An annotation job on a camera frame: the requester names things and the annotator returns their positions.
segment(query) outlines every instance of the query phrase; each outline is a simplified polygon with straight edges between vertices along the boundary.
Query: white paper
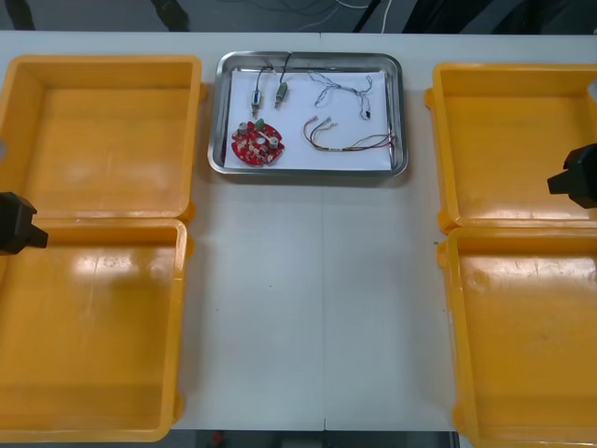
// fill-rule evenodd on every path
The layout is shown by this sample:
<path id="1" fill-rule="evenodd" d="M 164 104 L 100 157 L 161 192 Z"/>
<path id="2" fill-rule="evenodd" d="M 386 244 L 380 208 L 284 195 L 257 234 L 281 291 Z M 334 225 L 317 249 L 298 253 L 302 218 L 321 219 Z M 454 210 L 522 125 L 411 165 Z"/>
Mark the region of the white paper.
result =
<path id="1" fill-rule="evenodd" d="M 319 107 L 315 101 L 324 86 L 312 81 L 307 73 L 287 73 L 284 81 L 288 93 L 279 110 L 274 108 L 280 74 L 264 72 L 259 80 L 261 108 L 257 119 L 264 119 L 282 136 L 284 154 L 273 164 L 253 167 L 239 160 L 230 145 L 232 133 L 243 121 L 254 121 L 251 117 L 251 95 L 255 90 L 257 72 L 234 72 L 230 90 L 230 108 L 226 158 L 227 168 L 261 168 L 265 170 L 345 170 L 368 171 L 391 169 L 390 148 L 378 147 L 356 152 L 324 152 L 311 146 L 302 134 L 305 122 L 313 116 L 323 120 L 331 117 L 338 126 L 320 133 L 317 143 L 328 147 L 347 147 L 357 140 L 372 134 L 388 132 L 385 79 L 383 72 L 374 73 L 325 73 L 326 77 L 342 86 L 358 91 L 368 87 L 367 75 L 373 81 L 368 94 L 371 119 L 361 119 L 360 98 L 348 91 L 332 90 Z"/>

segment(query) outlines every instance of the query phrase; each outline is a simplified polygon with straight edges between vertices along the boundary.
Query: tray rim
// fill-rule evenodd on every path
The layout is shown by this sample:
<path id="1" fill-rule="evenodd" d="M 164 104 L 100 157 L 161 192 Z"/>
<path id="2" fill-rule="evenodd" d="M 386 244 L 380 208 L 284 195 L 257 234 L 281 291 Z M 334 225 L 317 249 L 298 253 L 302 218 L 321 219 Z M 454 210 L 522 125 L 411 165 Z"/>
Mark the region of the tray rim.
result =
<path id="1" fill-rule="evenodd" d="M 452 368 L 456 390 L 452 420 L 456 430 L 468 437 L 474 446 L 501 448 L 507 444 L 521 448 L 545 446 L 547 443 L 554 448 L 570 448 L 570 446 L 581 442 L 504 441 L 484 439 L 479 435 L 477 398 L 466 321 L 465 293 L 458 287 L 462 283 L 459 241 L 461 239 L 575 239 L 579 237 L 597 239 L 597 230 L 589 228 L 458 228 L 451 231 L 437 247 L 437 264 L 442 270 L 445 281 L 446 311 L 449 313 Z"/>
<path id="2" fill-rule="evenodd" d="M 464 217 L 460 214 L 456 179 L 454 175 L 453 150 L 450 142 L 448 116 L 441 74 L 454 70 L 463 72 L 595 72 L 597 63 L 473 63 L 445 62 L 433 68 L 432 86 L 424 92 L 424 103 L 431 112 L 434 146 L 436 151 L 441 208 L 438 226 L 445 233 L 457 227 L 550 227 L 550 228 L 597 228 L 597 219 L 539 219 L 539 218 L 482 218 Z"/>
<path id="3" fill-rule="evenodd" d="M 7 65 L 4 84 L 0 88 L 0 142 L 3 142 L 2 130 L 7 120 L 8 106 L 14 95 L 14 84 L 20 71 L 28 72 L 27 65 L 68 64 L 80 65 L 136 65 L 136 64 L 176 64 L 189 63 L 191 65 L 190 79 L 187 87 L 188 104 L 185 116 L 184 140 L 182 144 L 181 191 L 177 204 L 168 210 L 144 210 L 136 207 L 122 209 L 43 209 L 38 210 L 39 218 L 163 218 L 172 217 L 186 219 L 191 207 L 191 186 L 194 176 L 192 165 L 197 152 L 198 132 L 197 123 L 201 120 L 200 105 L 204 97 L 204 87 L 201 83 L 202 61 L 193 54 L 34 54 L 24 53 L 12 58 Z M 6 158 L 0 159 L 0 164 L 6 163 Z"/>
<path id="4" fill-rule="evenodd" d="M 228 59 L 235 56 L 259 56 L 259 57 L 284 57 L 288 54 L 288 51 L 232 51 L 220 59 L 217 69 L 215 72 L 215 99 L 214 109 L 212 116 L 212 125 L 209 137 L 209 146 L 207 150 L 207 159 L 210 166 L 214 171 L 222 175 L 334 175 L 334 176 L 358 176 L 358 177 L 393 177 L 404 173 L 409 164 L 409 152 L 406 141 L 406 129 L 404 122 L 404 88 L 402 81 L 402 66 L 392 56 L 384 53 L 362 53 L 362 52 L 333 52 L 333 51 L 291 51 L 292 54 L 296 54 L 301 58 L 317 58 L 322 59 L 325 57 L 349 57 L 349 58 L 384 58 L 396 67 L 396 86 L 397 86 L 397 98 L 391 100 L 386 97 L 386 105 L 392 107 L 398 114 L 397 124 L 400 128 L 400 140 L 401 140 L 401 162 L 396 168 L 385 171 L 385 170 L 369 170 L 369 171 L 346 171 L 346 170 L 263 170 L 247 167 L 246 169 L 240 168 L 227 168 L 221 166 L 215 162 L 215 149 L 224 144 L 226 136 L 219 134 L 218 129 L 227 129 L 227 116 L 228 116 L 228 93 L 230 85 L 223 85 L 224 77 L 224 65 Z"/>
<path id="5" fill-rule="evenodd" d="M 181 402 L 177 393 L 179 371 L 181 325 L 185 299 L 185 282 L 187 258 L 192 254 L 193 239 L 188 235 L 185 224 L 172 217 L 139 219 L 139 218 L 35 218 L 34 224 L 49 231 L 53 229 L 89 230 L 106 229 L 170 229 L 175 231 L 173 282 L 169 293 L 168 322 L 164 347 L 164 369 L 161 376 L 161 404 L 158 423 L 155 427 L 135 429 L 0 429 L 0 442 L 92 442 L 92 441 L 159 441 L 172 428 L 180 416 Z M 0 283 L 3 270 L 9 263 L 9 257 L 0 260 Z"/>

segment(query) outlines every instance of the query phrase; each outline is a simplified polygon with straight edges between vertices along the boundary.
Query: wire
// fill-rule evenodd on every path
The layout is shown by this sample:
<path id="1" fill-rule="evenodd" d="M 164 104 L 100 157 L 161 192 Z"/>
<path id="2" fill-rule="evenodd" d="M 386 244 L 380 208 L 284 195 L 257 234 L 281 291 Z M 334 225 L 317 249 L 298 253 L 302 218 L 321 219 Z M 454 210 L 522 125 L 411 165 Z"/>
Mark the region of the wire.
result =
<path id="1" fill-rule="evenodd" d="M 334 17 L 334 14 L 336 14 L 339 9 L 340 9 L 339 7 L 336 7 L 332 12 L 330 12 L 325 18 L 323 18 L 320 21 L 316 21 L 314 23 L 308 23 L 306 25 L 300 26 L 299 28 L 297 28 L 296 30 L 294 30 L 294 33 L 297 33 L 299 31 L 306 30 L 307 28 L 313 28 L 314 26 L 322 25 L 322 24 L 326 23 L 332 17 Z"/>
<path id="2" fill-rule="evenodd" d="M 288 56 L 286 56 L 286 60 L 284 61 L 284 68 L 282 69 L 282 74 L 280 75 L 280 84 L 282 84 L 282 80 L 284 79 L 284 75 L 286 74 L 286 67 L 288 66 L 288 60 L 292 56 L 291 52 L 288 52 Z"/>
<path id="3" fill-rule="evenodd" d="M 357 89 L 353 89 L 352 87 L 342 86 L 341 84 L 332 81 L 329 77 L 326 77 L 325 75 L 322 75 L 319 72 L 310 71 L 307 72 L 307 75 L 309 75 L 311 81 L 314 81 L 324 86 L 324 89 L 321 91 L 321 93 L 315 100 L 315 107 L 321 107 L 320 104 L 326 99 L 329 91 L 348 91 L 361 100 L 361 111 L 359 114 L 361 116 L 361 119 L 371 118 L 371 104 L 369 102 L 368 94 L 371 91 L 371 88 L 373 87 L 373 79 L 371 79 L 369 75 L 367 75 L 367 82 L 369 83 L 369 87 L 362 91 L 358 91 Z"/>
<path id="4" fill-rule="evenodd" d="M 393 143 L 392 141 L 393 141 L 394 136 L 391 133 L 389 133 L 389 134 L 375 133 L 373 135 L 368 135 L 367 137 L 357 140 L 349 147 L 322 147 L 321 145 L 318 145 L 317 143 L 315 143 L 315 139 L 317 138 L 317 135 L 319 133 L 329 131 L 330 129 L 338 126 L 338 123 L 333 122 L 331 117 L 327 117 L 321 123 L 319 123 L 317 126 L 315 126 L 312 129 L 311 133 L 309 135 L 307 135 L 307 128 L 309 127 L 310 124 L 316 122 L 317 120 L 318 120 L 317 116 L 311 117 L 303 125 L 302 134 L 307 139 L 307 141 L 311 144 L 311 146 L 313 148 L 317 149 L 318 151 L 330 151 L 330 152 L 363 151 L 365 149 L 372 149 L 374 147 L 386 147 L 388 145 L 391 146 Z M 372 138 L 378 138 L 378 139 L 381 138 L 381 140 L 379 140 L 378 142 L 376 142 L 372 145 L 363 146 L 364 142 L 366 142 L 367 140 L 370 140 Z"/>
<path id="5" fill-rule="evenodd" d="M 385 33 L 385 22 L 388 20 L 388 11 L 390 10 L 393 1 L 394 0 L 390 0 L 388 6 L 385 7 L 385 12 L 383 13 L 382 34 Z"/>
<path id="6" fill-rule="evenodd" d="M 304 16 L 304 17 L 312 17 L 312 16 L 319 16 L 321 14 L 323 14 L 324 12 L 328 12 L 331 8 L 333 8 L 336 4 L 332 3 L 331 5 L 324 7 L 323 9 L 321 9 L 320 11 L 316 11 L 316 12 L 303 12 L 311 7 L 313 7 L 314 5 L 317 5 L 319 3 L 321 3 L 320 0 L 314 0 L 313 2 L 311 2 L 309 5 L 306 5 L 304 7 L 301 7 L 299 9 L 294 9 L 292 7 L 288 7 L 288 4 L 282 2 L 282 4 L 285 7 L 266 7 L 261 5 L 260 3 L 254 1 L 254 0 L 216 0 L 217 3 L 246 3 L 249 5 L 253 5 L 254 7 L 257 7 L 259 9 L 262 9 L 264 11 L 269 11 L 269 12 L 285 12 L 285 13 L 290 13 L 290 14 L 299 14 L 300 16 Z"/>
<path id="7" fill-rule="evenodd" d="M 343 7 L 349 7 L 350 9 L 367 9 L 368 5 L 364 5 L 363 7 L 358 7 L 357 5 L 349 5 L 347 3 L 342 2 L 341 0 L 336 0 L 336 3 L 342 5 Z"/>
<path id="8" fill-rule="evenodd" d="M 266 70 L 273 70 L 273 65 L 271 65 L 271 63 L 268 63 L 265 67 L 261 67 L 261 70 L 259 70 L 259 75 L 257 75 L 257 84 L 255 85 L 256 91 L 259 90 L 259 79 L 261 78 L 261 74 Z"/>

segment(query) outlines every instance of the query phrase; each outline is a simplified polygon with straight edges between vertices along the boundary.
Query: wire connector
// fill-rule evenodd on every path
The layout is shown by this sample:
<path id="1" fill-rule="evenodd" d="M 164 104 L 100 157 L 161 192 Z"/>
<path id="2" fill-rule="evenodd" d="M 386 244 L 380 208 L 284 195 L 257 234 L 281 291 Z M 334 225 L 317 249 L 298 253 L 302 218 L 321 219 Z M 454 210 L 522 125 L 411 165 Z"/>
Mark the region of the wire connector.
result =
<path id="1" fill-rule="evenodd" d="M 278 87 L 278 91 L 276 92 L 276 103 L 274 105 L 274 107 L 276 109 L 280 108 L 280 106 L 282 105 L 282 101 L 286 97 L 287 93 L 288 93 L 288 84 L 286 84 L 285 82 L 281 82 L 280 86 Z"/>
<path id="2" fill-rule="evenodd" d="M 251 96 L 251 113 L 253 114 L 253 118 L 257 118 L 257 113 L 259 112 L 259 108 L 261 107 L 261 92 L 259 89 L 253 92 Z"/>

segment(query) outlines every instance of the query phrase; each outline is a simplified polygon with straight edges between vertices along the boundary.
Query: cable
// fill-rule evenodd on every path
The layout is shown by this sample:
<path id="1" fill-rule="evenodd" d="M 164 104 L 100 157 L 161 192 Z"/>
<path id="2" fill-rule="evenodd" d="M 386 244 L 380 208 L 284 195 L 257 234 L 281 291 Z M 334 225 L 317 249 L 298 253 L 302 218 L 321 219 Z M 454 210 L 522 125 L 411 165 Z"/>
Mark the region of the cable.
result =
<path id="1" fill-rule="evenodd" d="M 358 7 L 356 5 L 349 5 L 347 3 L 342 2 L 341 0 L 336 0 L 336 3 L 342 5 L 343 7 L 349 7 L 350 9 L 367 9 L 368 5 L 364 5 L 363 7 Z"/>
<path id="2" fill-rule="evenodd" d="M 290 60 L 290 56 L 292 56 L 291 52 L 288 52 L 288 56 L 286 56 L 286 60 L 284 61 L 284 68 L 282 69 L 282 74 L 280 75 L 280 83 L 278 84 L 278 91 L 276 92 L 276 102 L 274 103 L 273 107 L 275 109 L 279 109 L 282 105 L 282 101 L 286 97 L 288 93 L 288 83 L 283 82 L 284 75 L 286 74 L 286 67 L 288 66 L 288 61 Z"/>
<path id="3" fill-rule="evenodd" d="M 390 6 L 392 5 L 393 0 L 388 2 L 388 6 L 385 7 L 385 12 L 383 13 L 383 23 L 382 23 L 382 34 L 385 33 L 385 22 L 388 20 L 388 11 L 390 10 Z"/>
<path id="4" fill-rule="evenodd" d="M 290 56 L 292 56 L 291 52 L 288 53 L 288 56 L 286 56 L 286 60 L 284 61 L 284 68 L 282 69 L 282 74 L 280 75 L 280 84 L 282 84 L 282 80 L 286 74 L 286 67 L 288 66 L 288 60 L 290 59 Z"/>
<path id="5" fill-rule="evenodd" d="M 363 151 L 365 149 L 372 149 L 374 147 L 386 147 L 388 145 L 393 144 L 394 135 L 389 133 L 375 133 L 373 135 L 368 135 L 367 137 L 361 138 L 357 140 L 352 145 L 348 147 L 322 147 L 315 143 L 315 139 L 319 133 L 323 133 L 325 131 L 329 131 L 330 129 L 338 126 L 338 123 L 333 122 L 331 117 L 327 117 L 317 126 L 315 126 L 310 134 L 307 134 L 307 128 L 310 124 L 316 122 L 318 120 L 317 116 L 311 117 L 302 127 L 302 134 L 305 139 L 311 144 L 311 146 L 318 151 L 329 151 L 329 152 L 348 152 L 348 151 Z M 363 146 L 363 143 L 367 140 L 372 138 L 382 138 L 378 142 L 374 143 L 373 145 Z"/>
<path id="6" fill-rule="evenodd" d="M 257 118 L 257 114 L 259 113 L 259 109 L 261 108 L 261 91 L 259 91 L 259 80 L 261 79 L 261 74 L 263 72 L 265 72 L 266 70 L 273 71 L 273 65 L 271 65 L 271 63 L 268 63 L 264 67 L 261 67 L 261 70 L 259 70 L 259 74 L 257 75 L 257 82 L 255 83 L 255 90 L 253 91 L 253 94 L 251 95 L 251 115 L 253 116 L 254 119 Z"/>
<path id="7" fill-rule="evenodd" d="M 255 90 L 256 91 L 259 90 L 259 79 L 261 78 L 261 74 L 263 72 L 265 72 L 266 70 L 272 70 L 273 71 L 273 65 L 271 65 L 271 63 L 268 63 L 265 67 L 261 67 L 261 70 L 259 70 L 259 75 L 257 75 L 257 83 L 255 85 Z"/>
<path id="8" fill-rule="evenodd" d="M 371 88 L 373 87 L 373 79 L 371 79 L 369 75 L 367 75 L 367 82 L 369 83 L 369 87 L 362 91 L 358 91 L 357 89 L 353 89 L 352 87 L 342 86 L 341 84 L 332 81 L 329 77 L 326 77 L 319 72 L 310 71 L 307 72 L 307 75 L 309 76 L 311 81 L 314 81 L 324 86 L 324 89 L 321 91 L 321 93 L 315 100 L 315 107 L 320 107 L 320 104 L 326 99 L 327 93 L 329 91 L 348 91 L 361 100 L 361 111 L 359 113 L 361 119 L 371 118 L 371 104 L 369 102 L 368 94 L 371 91 Z"/>

